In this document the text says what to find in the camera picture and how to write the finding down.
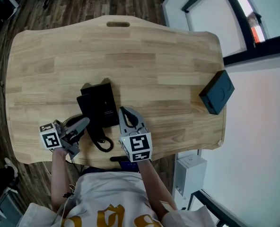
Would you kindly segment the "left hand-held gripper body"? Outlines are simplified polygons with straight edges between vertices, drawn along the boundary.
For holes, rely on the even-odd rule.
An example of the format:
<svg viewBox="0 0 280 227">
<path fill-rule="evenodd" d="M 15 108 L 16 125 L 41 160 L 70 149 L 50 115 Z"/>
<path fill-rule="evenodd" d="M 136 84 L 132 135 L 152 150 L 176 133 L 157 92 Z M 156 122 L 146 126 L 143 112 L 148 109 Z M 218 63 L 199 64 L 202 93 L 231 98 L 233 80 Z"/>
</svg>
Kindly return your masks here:
<svg viewBox="0 0 280 227">
<path fill-rule="evenodd" d="M 81 133 L 67 133 L 64 122 L 55 120 L 53 123 L 39 127 L 40 138 L 46 149 L 63 148 L 70 159 L 73 159 L 79 152 L 79 141 L 85 129 Z"/>
</svg>

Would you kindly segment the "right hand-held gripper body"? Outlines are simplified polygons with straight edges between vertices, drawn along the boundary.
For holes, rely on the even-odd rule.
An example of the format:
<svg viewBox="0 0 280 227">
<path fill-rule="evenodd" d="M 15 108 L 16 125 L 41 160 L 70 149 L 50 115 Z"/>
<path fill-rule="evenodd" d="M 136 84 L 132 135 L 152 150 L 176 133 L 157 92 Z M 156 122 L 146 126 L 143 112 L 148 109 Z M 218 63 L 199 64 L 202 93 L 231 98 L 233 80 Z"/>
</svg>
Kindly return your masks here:
<svg viewBox="0 0 280 227">
<path fill-rule="evenodd" d="M 152 138 L 146 127 L 122 134 L 119 142 L 131 162 L 152 159 Z"/>
</svg>

